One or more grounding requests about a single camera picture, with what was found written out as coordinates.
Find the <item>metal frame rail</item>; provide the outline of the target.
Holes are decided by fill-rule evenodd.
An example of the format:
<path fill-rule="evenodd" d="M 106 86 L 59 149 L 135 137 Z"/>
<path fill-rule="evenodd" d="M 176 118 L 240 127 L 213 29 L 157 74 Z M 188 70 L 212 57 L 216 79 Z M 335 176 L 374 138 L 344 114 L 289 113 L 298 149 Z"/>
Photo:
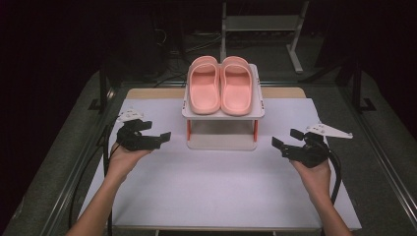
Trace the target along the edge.
<path fill-rule="evenodd" d="M 362 133 L 370 143 L 370 146 L 376 155 L 377 162 L 386 175 L 390 187 L 394 191 L 403 211 L 406 213 L 409 221 L 417 231 L 417 202 L 402 182 L 400 176 L 389 160 L 386 151 L 378 141 L 374 130 L 371 128 L 370 124 L 364 117 L 363 108 L 357 108 L 353 104 L 352 98 L 347 88 L 339 88 L 338 90 L 343 97 L 343 100 L 348 105 L 351 113 L 353 114 L 354 119 L 360 126 Z"/>
<path fill-rule="evenodd" d="M 54 185 L 51 194 L 56 194 L 56 198 L 38 236 L 57 236 L 59 230 L 67 230 L 72 225 L 80 185 L 84 180 L 90 183 L 87 178 L 90 163 L 96 157 L 101 159 L 102 153 L 108 150 L 113 123 L 108 106 L 116 94 L 114 88 L 105 89 L 99 93 L 97 104 L 93 99 L 83 106 L 82 102 L 88 99 L 84 92 L 65 122 L 48 154 L 48 162 L 42 165 L 48 172 L 42 183 Z"/>

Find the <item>white metal stand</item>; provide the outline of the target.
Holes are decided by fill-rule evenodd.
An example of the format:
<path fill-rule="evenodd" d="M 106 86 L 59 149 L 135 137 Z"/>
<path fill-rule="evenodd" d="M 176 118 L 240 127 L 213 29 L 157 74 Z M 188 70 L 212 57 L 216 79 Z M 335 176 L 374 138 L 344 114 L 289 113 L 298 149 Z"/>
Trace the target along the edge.
<path fill-rule="evenodd" d="M 296 74 L 304 72 L 296 47 L 301 35 L 302 27 L 309 7 L 310 0 L 302 0 L 301 10 L 298 15 L 272 15 L 272 16 L 231 16 L 227 14 L 227 2 L 222 1 L 221 15 L 221 42 L 220 60 L 227 56 L 226 36 L 235 31 L 281 31 L 292 32 L 293 39 L 286 45 L 286 50 Z"/>

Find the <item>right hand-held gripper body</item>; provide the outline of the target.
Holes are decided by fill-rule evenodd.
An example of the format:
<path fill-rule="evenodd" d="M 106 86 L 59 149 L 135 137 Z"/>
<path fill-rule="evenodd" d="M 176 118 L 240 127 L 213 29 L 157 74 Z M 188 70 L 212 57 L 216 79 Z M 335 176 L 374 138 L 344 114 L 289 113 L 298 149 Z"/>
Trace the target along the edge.
<path fill-rule="evenodd" d="M 338 157 L 325 143 L 325 138 L 353 138 L 352 133 L 346 133 L 322 123 L 308 126 L 304 134 L 304 144 L 301 147 L 284 144 L 285 150 L 281 150 L 281 154 L 289 160 L 301 162 L 308 168 L 315 167 L 328 159 L 333 165 L 339 167 Z"/>

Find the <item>person's right hand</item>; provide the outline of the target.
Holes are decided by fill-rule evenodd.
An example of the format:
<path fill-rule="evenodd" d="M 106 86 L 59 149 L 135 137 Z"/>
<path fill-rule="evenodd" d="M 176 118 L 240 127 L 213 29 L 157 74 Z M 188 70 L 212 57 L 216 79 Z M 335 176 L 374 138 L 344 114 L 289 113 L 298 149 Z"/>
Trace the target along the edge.
<path fill-rule="evenodd" d="M 290 163 L 301 177 L 308 194 L 313 199 L 329 197 L 330 168 L 328 161 L 308 168 L 299 161 L 291 160 Z"/>

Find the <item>white two-tier shoe rack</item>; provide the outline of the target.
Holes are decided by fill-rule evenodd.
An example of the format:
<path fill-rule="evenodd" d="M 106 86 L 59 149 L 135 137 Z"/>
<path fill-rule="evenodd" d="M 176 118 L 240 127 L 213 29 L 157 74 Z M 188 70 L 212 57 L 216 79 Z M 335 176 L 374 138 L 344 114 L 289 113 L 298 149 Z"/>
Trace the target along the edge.
<path fill-rule="evenodd" d="M 257 147 L 259 121 L 265 116 L 258 68 L 250 64 L 253 77 L 252 111 L 245 116 L 229 116 L 222 110 L 198 115 L 191 109 L 186 86 L 182 115 L 186 119 L 187 146 L 207 150 L 254 150 Z"/>

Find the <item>person's left hand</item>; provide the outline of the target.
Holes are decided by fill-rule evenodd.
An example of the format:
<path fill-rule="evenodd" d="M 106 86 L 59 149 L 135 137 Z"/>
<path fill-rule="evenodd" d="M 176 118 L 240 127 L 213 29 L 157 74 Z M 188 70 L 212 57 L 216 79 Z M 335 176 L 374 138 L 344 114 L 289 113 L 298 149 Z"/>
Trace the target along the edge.
<path fill-rule="evenodd" d="M 150 150 L 130 151 L 115 143 L 111 149 L 110 162 L 105 179 L 114 183 L 123 183 L 139 160 L 149 153 Z"/>

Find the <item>black metal stand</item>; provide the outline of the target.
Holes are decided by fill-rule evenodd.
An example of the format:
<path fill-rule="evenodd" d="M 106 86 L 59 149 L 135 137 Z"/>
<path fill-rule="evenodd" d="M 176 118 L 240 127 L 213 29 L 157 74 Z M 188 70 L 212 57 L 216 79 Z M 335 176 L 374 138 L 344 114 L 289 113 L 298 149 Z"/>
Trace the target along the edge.
<path fill-rule="evenodd" d="M 94 99 L 90 103 L 89 110 L 96 110 L 99 114 L 102 114 L 107 108 L 114 89 L 118 85 L 118 82 L 115 79 L 114 70 L 108 62 L 101 65 L 98 71 L 98 81 L 99 98 Z"/>
<path fill-rule="evenodd" d="M 358 62 L 354 63 L 352 76 L 352 104 L 355 110 L 362 114 L 365 111 L 376 111 L 376 107 L 370 98 L 362 98 L 362 70 Z"/>

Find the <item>white table mat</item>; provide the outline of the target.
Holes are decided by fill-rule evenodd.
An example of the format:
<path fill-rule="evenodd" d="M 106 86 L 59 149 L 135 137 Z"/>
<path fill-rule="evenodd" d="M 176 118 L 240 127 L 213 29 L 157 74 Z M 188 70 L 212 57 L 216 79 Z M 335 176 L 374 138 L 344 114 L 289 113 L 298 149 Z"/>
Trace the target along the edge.
<path fill-rule="evenodd" d="M 196 150 L 186 145 L 183 101 L 127 99 L 151 120 L 151 133 L 169 142 L 141 159 L 120 188 L 118 227 L 236 230 L 312 230 L 321 221 L 298 173 L 271 144 L 296 145 L 300 131 L 320 121 L 310 98 L 267 98 L 253 150 Z"/>

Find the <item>pink foam slipper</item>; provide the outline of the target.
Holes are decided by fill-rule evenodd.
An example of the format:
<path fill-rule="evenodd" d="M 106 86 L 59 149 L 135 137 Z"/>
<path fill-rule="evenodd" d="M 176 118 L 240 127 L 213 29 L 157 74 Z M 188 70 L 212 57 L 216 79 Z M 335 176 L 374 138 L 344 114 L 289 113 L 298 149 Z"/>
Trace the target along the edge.
<path fill-rule="evenodd" d="M 253 77 L 245 59 L 229 56 L 222 61 L 220 85 L 223 112 L 232 116 L 244 116 L 251 112 Z"/>
<path fill-rule="evenodd" d="M 209 115 L 220 108 L 219 69 L 214 57 L 201 56 L 190 65 L 188 92 L 194 113 Z"/>

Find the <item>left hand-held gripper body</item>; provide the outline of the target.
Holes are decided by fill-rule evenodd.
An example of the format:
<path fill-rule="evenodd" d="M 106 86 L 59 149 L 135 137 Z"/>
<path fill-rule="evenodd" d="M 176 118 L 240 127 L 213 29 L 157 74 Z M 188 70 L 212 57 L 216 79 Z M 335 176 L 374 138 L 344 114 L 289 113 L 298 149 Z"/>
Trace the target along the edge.
<path fill-rule="evenodd" d="M 116 142 L 123 148 L 130 151 L 160 148 L 159 137 L 144 136 L 139 130 L 142 118 L 143 115 L 134 109 L 122 112 L 117 118 L 119 122 L 123 123 L 123 126 L 117 132 Z"/>

